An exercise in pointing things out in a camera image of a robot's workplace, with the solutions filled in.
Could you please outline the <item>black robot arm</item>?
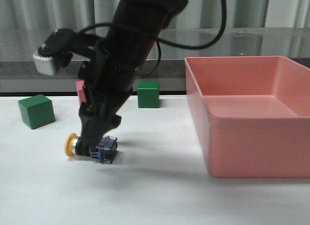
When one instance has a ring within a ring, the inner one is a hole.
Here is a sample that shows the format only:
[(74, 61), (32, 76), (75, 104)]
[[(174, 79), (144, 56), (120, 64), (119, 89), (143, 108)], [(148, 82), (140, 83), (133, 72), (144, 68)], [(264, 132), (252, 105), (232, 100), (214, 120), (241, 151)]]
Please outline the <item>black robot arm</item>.
[(102, 136), (119, 126), (117, 114), (132, 93), (136, 75), (155, 38), (188, 0), (120, 0), (107, 36), (94, 45), (94, 56), (79, 71), (86, 102), (79, 109), (81, 135), (75, 152), (88, 156)]

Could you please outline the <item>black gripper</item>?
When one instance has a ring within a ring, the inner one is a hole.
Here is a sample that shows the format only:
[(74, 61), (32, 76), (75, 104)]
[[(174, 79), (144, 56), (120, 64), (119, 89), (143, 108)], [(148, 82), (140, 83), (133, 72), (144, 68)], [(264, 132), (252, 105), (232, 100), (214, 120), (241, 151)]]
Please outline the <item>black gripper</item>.
[(119, 126), (117, 111), (132, 93), (132, 85), (145, 61), (145, 45), (111, 44), (105, 39), (95, 42), (84, 80), (86, 102), (79, 109), (81, 136), (77, 140), (78, 155), (94, 152), (102, 136)]

